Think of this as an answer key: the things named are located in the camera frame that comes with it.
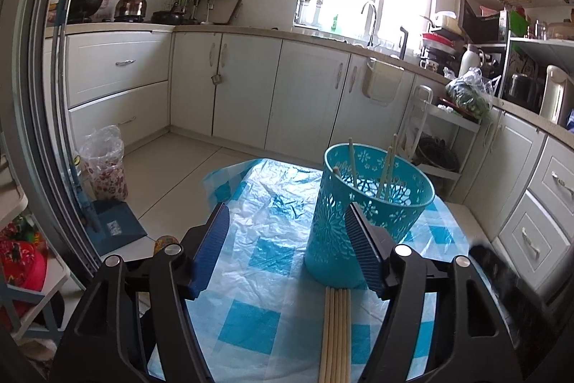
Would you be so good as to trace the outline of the bundle wooden chopstick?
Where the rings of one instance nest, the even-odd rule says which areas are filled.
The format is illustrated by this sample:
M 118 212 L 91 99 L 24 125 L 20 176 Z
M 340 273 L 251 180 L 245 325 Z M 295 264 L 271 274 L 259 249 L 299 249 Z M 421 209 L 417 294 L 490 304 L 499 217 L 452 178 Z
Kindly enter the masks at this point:
M 321 345 L 321 359 L 318 382 L 326 382 L 327 361 L 329 356 L 329 326 L 330 326 L 330 312 L 331 312 L 331 292 L 332 288 L 325 288 L 325 302 L 324 302 L 324 319 L 323 319 L 323 332 L 322 332 L 322 345 Z
M 333 351 L 333 382 L 340 381 L 340 352 L 342 351 L 343 326 L 343 290 L 334 291 L 334 351 Z
M 326 305 L 327 331 L 326 331 L 326 354 L 325 354 L 325 374 L 324 381 L 330 382 L 332 379 L 332 360 L 335 346 L 335 315 L 336 315 L 336 291 L 333 288 L 327 289 L 328 303 Z
M 340 358 L 339 381 L 350 380 L 350 290 L 340 291 Z

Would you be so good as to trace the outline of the kitchen faucet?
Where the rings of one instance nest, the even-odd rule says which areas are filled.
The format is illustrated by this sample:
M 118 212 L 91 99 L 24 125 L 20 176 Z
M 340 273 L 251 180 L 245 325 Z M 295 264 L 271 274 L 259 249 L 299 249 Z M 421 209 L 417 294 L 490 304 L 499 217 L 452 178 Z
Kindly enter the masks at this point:
M 375 45 L 375 36 L 376 36 L 376 30 L 377 30 L 377 6 L 375 4 L 374 1 L 369 0 L 367 1 L 361 10 L 361 13 L 363 14 L 366 10 L 371 12 L 371 16 L 370 16 L 370 25 L 369 25 L 369 37 L 368 37 L 368 41 L 367 41 L 367 47 L 371 48 Z

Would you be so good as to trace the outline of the yellow patterned slipper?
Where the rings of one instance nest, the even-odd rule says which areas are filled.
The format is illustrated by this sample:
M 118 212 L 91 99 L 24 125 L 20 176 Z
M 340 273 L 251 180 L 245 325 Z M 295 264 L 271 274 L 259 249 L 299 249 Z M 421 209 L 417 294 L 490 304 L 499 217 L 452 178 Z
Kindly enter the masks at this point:
M 167 247 L 169 245 L 178 244 L 178 243 L 179 243 L 178 239 L 172 235 L 160 236 L 155 241 L 153 254 L 157 254 L 158 252 L 160 252 L 162 249 L 164 249 L 165 247 Z

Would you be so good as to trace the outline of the teal perforated plastic basket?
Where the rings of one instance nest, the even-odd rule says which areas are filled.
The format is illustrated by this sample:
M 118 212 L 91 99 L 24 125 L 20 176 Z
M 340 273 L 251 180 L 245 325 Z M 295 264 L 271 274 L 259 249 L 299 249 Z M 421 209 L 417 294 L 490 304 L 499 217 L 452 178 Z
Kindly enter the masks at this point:
M 320 284 L 353 289 L 364 282 L 344 221 L 351 203 L 398 242 L 434 201 L 434 186 L 423 172 L 397 155 L 391 166 L 386 159 L 387 151 L 364 144 L 336 144 L 325 151 L 304 257 Z

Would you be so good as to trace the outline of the blue white checkered tablecloth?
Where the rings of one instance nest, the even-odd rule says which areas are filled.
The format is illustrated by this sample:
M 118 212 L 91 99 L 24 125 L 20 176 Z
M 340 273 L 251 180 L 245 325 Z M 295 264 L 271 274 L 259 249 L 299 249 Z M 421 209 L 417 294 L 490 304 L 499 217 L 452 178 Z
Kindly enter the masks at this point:
M 230 228 L 206 290 L 187 301 L 215 382 L 317 382 L 325 287 L 304 264 L 321 171 L 255 159 L 203 180 L 209 209 L 227 202 Z M 469 244 L 435 197 L 402 240 L 451 261 Z M 358 382 L 384 318 L 383 302 L 351 291 L 351 382 Z

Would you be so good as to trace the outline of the blue dustpan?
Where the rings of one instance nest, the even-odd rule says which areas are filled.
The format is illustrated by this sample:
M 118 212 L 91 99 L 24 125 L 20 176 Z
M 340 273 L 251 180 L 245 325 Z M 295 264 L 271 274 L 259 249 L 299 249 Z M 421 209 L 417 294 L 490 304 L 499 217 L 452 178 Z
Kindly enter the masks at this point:
M 93 202 L 95 221 L 86 229 L 95 251 L 109 254 L 146 236 L 146 231 L 126 202 L 96 200 Z

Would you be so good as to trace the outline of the plastic bag waste bin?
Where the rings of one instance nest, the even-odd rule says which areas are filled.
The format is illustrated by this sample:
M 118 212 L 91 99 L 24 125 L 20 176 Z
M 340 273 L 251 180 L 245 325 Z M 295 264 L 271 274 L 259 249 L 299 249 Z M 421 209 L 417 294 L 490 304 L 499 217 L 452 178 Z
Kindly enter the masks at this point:
M 124 143 L 120 128 L 108 125 L 86 136 L 79 149 L 79 156 L 97 200 L 127 199 L 127 179 L 123 167 Z

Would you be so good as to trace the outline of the white rolling trolley rack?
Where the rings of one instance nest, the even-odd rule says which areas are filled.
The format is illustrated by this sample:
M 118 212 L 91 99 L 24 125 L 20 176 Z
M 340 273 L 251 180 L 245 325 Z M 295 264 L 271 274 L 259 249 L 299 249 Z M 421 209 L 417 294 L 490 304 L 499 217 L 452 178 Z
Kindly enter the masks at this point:
M 417 165 L 448 198 L 459 182 L 481 122 L 436 104 L 433 89 L 417 85 L 410 94 L 399 130 L 398 155 Z

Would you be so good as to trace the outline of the white hanging door bin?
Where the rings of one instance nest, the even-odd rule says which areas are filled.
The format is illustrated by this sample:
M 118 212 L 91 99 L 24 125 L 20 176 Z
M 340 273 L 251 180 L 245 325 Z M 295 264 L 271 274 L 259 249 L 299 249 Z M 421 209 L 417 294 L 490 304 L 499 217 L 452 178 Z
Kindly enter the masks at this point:
M 374 58 L 367 60 L 363 95 L 382 106 L 391 104 L 398 93 L 404 69 Z

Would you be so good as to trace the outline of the white blue corner shelf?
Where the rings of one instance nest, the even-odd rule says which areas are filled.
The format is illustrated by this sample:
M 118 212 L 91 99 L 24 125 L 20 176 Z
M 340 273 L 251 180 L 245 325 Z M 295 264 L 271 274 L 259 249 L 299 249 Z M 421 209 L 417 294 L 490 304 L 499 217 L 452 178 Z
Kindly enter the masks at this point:
M 26 213 L 27 197 L 1 156 L 1 328 L 15 340 L 59 342 L 65 305 L 60 290 L 70 278 Z

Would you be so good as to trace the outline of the bagged green vegetables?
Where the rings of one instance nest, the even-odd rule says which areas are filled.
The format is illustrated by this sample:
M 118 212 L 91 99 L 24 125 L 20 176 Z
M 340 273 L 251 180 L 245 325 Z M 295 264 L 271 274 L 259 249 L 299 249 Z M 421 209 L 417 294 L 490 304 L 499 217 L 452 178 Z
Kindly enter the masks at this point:
M 472 67 L 461 77 L 450 81 L 446 91 L 451 103 L 477 120 L 483 118 L 491 108 L 494 88 L 478 67 Z

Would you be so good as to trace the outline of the white thermos bottle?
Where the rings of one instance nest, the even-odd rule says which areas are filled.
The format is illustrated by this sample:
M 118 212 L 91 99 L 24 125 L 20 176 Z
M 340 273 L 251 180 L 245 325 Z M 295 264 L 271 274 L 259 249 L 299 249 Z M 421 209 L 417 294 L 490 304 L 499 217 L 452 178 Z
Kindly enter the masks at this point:
M 461 57 L 458 76 L 464 76 L 471 68 L 480 68 L 483 65 L 485 53 L 475 45 L 467 44 L 466 51 Z

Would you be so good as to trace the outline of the white electric thermos pot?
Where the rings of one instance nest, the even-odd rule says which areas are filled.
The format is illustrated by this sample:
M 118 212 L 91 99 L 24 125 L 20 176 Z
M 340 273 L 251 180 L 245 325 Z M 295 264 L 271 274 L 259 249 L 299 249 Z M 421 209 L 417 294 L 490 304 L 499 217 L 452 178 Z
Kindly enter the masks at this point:
M 569 74 L 549 65 L 539 115 L 555 125 L 566 127 L 574 107 L 573 88 L 573 78 Z

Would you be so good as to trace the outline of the steel kettle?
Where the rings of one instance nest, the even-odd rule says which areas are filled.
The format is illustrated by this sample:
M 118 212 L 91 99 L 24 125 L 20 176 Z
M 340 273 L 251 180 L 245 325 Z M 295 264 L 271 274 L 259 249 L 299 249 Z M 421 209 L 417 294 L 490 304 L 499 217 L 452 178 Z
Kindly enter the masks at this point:
M 146 0 L 120 0 L 116 4 L 114 21 L 143 22 L 146 11 Z

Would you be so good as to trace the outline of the black wok pan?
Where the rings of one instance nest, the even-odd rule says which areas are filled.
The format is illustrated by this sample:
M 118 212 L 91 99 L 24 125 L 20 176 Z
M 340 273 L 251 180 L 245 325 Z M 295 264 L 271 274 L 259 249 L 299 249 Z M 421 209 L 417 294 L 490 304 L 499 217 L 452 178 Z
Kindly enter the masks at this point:
M 92 22 L 102 3 L 103 0 L 71 0 L 67 22 L 69 24 Z

